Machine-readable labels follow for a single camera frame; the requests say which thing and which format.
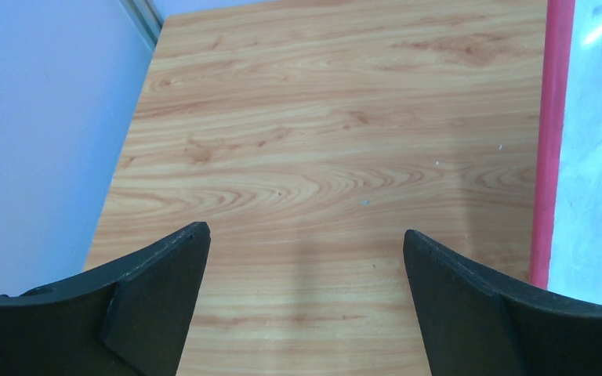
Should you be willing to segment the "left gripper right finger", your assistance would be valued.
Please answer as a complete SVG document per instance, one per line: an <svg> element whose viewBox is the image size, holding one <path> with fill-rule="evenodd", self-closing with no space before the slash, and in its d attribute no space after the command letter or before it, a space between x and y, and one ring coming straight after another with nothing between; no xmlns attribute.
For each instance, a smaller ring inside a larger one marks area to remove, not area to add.
<svg viewBox="0 0 602 376"><path fill-rule="evenodd" d="M466 258L416 230L404 264L434 375L602 375L602 305Z"/></svg>

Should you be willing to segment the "pink-framed whiteboard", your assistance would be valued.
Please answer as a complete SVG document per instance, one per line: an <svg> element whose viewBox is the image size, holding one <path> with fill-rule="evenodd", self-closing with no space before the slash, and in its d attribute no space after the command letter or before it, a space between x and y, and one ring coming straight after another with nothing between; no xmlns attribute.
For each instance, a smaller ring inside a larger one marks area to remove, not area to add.
<svg viewBox="0 0 602 376"><path fill-rule="evenodd" d="M602 0L547 4L529 278L602 305Z"/></svg>

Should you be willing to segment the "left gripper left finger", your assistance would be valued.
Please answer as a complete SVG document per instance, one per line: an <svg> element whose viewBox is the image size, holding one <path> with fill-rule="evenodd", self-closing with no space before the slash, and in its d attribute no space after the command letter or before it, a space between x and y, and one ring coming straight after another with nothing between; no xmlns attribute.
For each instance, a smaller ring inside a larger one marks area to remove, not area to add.
<svg viewBox="0 0 602 376"><path fill-rule="evenodd" d="M194 222L131 254L0 295L0 375L174 375L211 243Z"/></svg>

